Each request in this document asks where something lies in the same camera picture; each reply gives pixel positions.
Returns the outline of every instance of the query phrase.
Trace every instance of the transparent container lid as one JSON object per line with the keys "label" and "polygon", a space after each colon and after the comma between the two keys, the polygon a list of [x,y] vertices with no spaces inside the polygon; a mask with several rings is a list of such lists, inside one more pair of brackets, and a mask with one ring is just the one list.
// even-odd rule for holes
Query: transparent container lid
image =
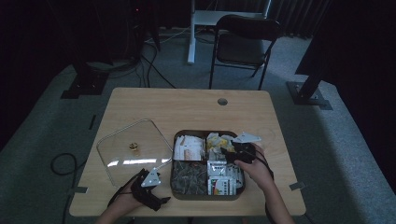
{"label": "transparent container lid", "polygon": [[172,148],[150,119],[141,119],[99,140],[96,145],[111,183],[122,187],[143,168],[161,168],[172,160]]}

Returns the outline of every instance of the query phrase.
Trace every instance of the wooden table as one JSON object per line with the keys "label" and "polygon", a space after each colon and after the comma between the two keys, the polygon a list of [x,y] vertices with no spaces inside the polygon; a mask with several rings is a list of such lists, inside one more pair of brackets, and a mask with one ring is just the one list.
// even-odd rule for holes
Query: wooden table
{"label": "wooden table", "polygon": [[[219,105],[218,99],[227,100]],[[288,150],[280,130],[271,97],[266,91],[172,90],[116,88],[110,97],[91,153],[79,180],[86,193],[76,193],[70,213],[77,217],[99,216],[117,190],[106,173],[96,143],[141,119],[151,119],[172,146],[181,130],[217,130],[247,132],[260,136],[257,144],[275,173],[276,185],[293,216],[303,215],[305,205],[299,190],[291,190],[297,182]],[[153,193],[157,197],[173,196],[170,189],[171,165],[160,171],[162,183]],[[265,216],[265,198],[250,178],[246,189],[235,201],[181,201],[172,199],[158,212],[139,207],[135,217],[210,217]]]}

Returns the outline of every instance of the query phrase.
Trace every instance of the black curtain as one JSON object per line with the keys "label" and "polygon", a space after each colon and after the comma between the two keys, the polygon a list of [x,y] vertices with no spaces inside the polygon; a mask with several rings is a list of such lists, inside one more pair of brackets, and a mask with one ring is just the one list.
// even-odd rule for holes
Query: black curtain
{"label": "black curtain", "polygon": [[296,71],[336,86],[393,190],[395,9],[388,0],[333,0]]}
{"label": "black curtain", "polygon": [[0,2],[0,149],[70,62],[45,1]]}

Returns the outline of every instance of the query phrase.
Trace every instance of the gray carpet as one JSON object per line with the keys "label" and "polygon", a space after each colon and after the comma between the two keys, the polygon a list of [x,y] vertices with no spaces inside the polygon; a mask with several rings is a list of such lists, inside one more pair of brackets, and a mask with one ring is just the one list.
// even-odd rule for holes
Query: gray carpet
{"label": "gray carpet", "polygon": [[[199,35],[212,41],[211,35]],[[187,64],[189,40],[162,42],[154,65],[177,88],[207,89],[212,45],[197,42],[195,64]],[[382,176],[361,133],[340,99],[336,88],[322,82],[319,89],[332,110],[314,105],[295,105],[286,82],[305,81],[294,72],[309,40],[281,37],[274,46],[263,90],[269,91],[290,158],[302,189],[307,216],[296,223],[396,223],[396,197]],[[143,55],[154,56],[145,46]],[[89,154],[111,91],[116,87],[147,87],[145,61],[135,71],[112,73],[102,95],[60,99],[76,73],[66,67],[52,80],[35,108],[0,154],[0,223],[62,223],[64,205],[73,176],[59,176],[50,169],[60,153],[72,153],[78,164]],[[250,71],[218,68],[213,89],[256,90],[260,76]],[[171,88],[153,69],[149,85]],[[70,157],[55,162],[59,172],[73,170]],[[82,169],[77,172],[77,181]],[[123,218],[118,223],[126,223]],[[65,223],[93,223],[95,217],[71,217]],[[136,223],[187,223],[184,217],[137,218]],[[200,217],[193,223],[241,223],[240,217]],[[268,223],[265,217],[249,217],[248,223]]]}

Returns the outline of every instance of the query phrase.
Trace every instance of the chair leg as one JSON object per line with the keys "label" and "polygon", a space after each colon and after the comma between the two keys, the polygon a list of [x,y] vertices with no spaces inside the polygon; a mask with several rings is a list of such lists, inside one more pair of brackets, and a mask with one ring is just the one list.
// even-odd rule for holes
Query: chair leg
{"label": "chair leg", "polygon": [[259,71],[259,69],[260,69],[260,67],[257,67],[256,70],[254,70],[254,73],[253,73],[253,75],[251,75],[251,77],[256,76],[256,73],[257,73],[257,71]]}
{"label": "chair leg", "polygon": [[268,65],[268,63],[266,63],[264,68],[262,69],[262,78],[260,79],[260,85],[259,85],[258,91],[260,91],[262,89],[262,82],[264,81],[265,71],[267,71],[267,65]]}
{"label": "chair leg", "polygon": [[210,79],[209,79],[209,89],[212,90],[212,80],[213,80],[213,71],[214,65],[212,64],[212,69],[210,69]]}

